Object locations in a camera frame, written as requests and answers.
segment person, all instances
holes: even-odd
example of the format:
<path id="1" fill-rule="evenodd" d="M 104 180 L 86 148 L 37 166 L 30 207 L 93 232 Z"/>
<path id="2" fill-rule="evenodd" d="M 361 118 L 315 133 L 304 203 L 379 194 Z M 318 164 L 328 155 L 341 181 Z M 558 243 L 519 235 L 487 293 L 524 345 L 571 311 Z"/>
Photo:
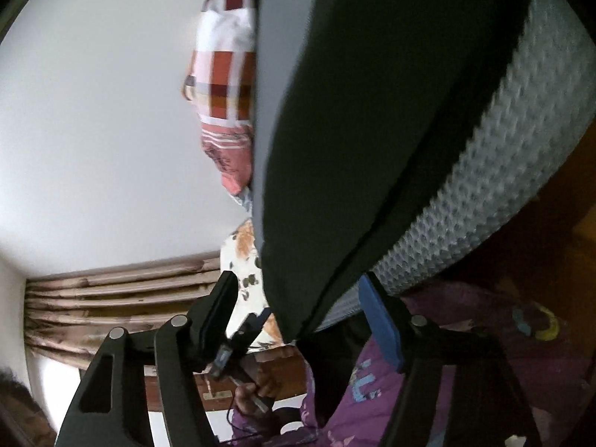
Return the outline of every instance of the person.
<path id="1" fill-rule="evenodd" d="M 486 328 L 495 334 L 531 407 L 544 447 L 555 447 L 573 431 L 593 396 L 590 360 L 571 342 L 567 324 L 536 303 L 486 291 L 461 282 L 436 281 L 407 292 L 402 300 L 413 315 L 443 328 Z M 237 388 L 234 435 L 238 447 L 378 445 L 401 390 L 403 375 L 387 363 L 375 338 L 360 352 L 339 404 L 329 419 L 317 416 L 315 394 L 321 388 L 306 364 L 306 397 L 300 408 L 303 426 L 279 434 L 272 413 L 263 415 L 250 401 L 254 393 L 274 397 L 275 380 L 260 372 L 254 384 Z M 443 445 L 451 408 L 455 367 L 443 367 L 442 384 L 428 447 Z"/>
<path id="2" fill-rule="evenodd" d="M 56 431 L 29 390 L 10 370 L 0 370 L 2 447 L 53 447 Z"/>

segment brown curtain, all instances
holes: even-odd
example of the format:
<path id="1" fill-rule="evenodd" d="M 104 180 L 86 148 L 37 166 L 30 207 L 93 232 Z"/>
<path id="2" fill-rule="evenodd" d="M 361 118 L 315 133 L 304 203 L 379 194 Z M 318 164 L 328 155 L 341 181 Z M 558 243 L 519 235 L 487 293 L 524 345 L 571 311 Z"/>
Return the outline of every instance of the brown curtain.
<path id="1" fill-rule="evenodd" d="M 211 292 L 219 259 L 28 282 L 25 343 L 36 354 L 86 370 L 116 327 L 159 328 Z"/>

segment plaid blanket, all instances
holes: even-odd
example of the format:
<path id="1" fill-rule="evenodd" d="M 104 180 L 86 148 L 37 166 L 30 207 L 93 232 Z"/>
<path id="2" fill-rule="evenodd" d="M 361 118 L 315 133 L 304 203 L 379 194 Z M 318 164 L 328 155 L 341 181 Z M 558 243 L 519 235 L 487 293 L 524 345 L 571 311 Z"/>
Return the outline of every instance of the plaid blanket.
<path id="1" fill-rule="evenodd" d="M 196 106 L 202 147 L 234 197 L 252 175 L 257 0 L 205 0 L 183 94 Z"/>

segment purple clothing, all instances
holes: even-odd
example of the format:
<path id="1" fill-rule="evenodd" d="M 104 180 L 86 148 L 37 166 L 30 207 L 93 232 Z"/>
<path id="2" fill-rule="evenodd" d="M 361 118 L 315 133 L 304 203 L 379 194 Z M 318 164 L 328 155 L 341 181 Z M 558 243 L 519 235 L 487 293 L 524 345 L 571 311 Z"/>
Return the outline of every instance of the purple clothing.
<path id="1" fill-rule="evenodd" d="M 544 447 L 558 446 L 571 432 L 589 401 L 584 376 L 589 360 L 569 340 L 567 325 L 538 304 L 457 282 L 435 282 L 402 296 L 410 313 L 421 314 L 442 327 L 468 330 L 487 327 L 497 334 L 513 371 L 532 406 Z M 315 385 L 309 368 L 303 427 L 279 435 L 272 418 L 245 419 L 235 412 L 234 443 L 239 447 L 316 445 L 369 447 L 378 445 L 399 395 L 403 375 L 383 360 L 371 338 L 362 349 L 338 408 L 318 425 Z M 455 367 L 443 368 L 437 410 L 428 447 L 440 447 L 448 421 Z M 249 435 L 246 431 L 261 433 Z"/>

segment person's hand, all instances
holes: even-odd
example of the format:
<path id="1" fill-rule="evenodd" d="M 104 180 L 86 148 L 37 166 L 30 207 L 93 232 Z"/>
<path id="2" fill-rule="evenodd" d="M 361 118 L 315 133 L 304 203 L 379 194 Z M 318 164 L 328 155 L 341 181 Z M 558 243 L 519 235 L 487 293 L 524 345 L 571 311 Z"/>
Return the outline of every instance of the person's hand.
<path id="1" fill-rule="evenodd" d="M 236 408 L 244 416 L 252 416 L 255 418 L 263 417 L 264 413 L 261 412 L 251 400 L 251 395 L 258 395 L 261 398 L 275 398 L 279 393 L 279 388 L 279 384 L 270 373 L 259 370 L 256 384 L 245 383 L 236 388 Z"/>

